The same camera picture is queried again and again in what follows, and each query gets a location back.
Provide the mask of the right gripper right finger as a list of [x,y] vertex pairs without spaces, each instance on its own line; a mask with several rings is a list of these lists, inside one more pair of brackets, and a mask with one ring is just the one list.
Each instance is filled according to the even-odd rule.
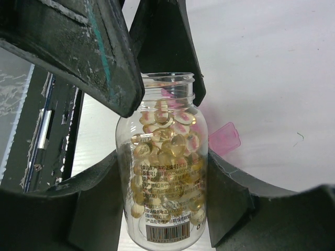
[[334,185],[290,191],[210,151],[207,221],[216,250],[334,250]]

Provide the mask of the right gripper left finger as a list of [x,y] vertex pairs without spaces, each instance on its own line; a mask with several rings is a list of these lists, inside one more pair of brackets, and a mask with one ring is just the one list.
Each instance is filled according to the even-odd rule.
[[117,250],[122,210],[112,152],[47,190],[1,190],[1,250]]

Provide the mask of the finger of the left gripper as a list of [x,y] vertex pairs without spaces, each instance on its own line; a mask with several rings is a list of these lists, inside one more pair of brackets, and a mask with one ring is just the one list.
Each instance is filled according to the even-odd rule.
[[1,1],[1,47],[121,117],[143,99],[121,1]]
[[187,72],[195,81],[194,104],[206,95],[185,1],[140,1],[129,31],[142,73]]

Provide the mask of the pink pill organizer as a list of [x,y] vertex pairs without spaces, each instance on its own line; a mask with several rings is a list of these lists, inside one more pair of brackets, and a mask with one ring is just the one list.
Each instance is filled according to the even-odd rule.
[[160,107],[171,113],[172,128],[176,133],[184,135],[194,146],[195,143],[208,144],[208,147],[219,156],[235,150],[241,145],[239,133],[232,122],[228,122],[217,131],[209,134],[207,121],[193,104],[195,95],[185,90],[160,91]]

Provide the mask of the glass pill bottle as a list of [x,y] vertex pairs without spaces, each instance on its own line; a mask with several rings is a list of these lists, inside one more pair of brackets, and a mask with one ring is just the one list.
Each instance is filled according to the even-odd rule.
[[207,123],[192,73],[142,80],[143,100],[115,135],[127,232],[146,250],[184,250],[206,224]]

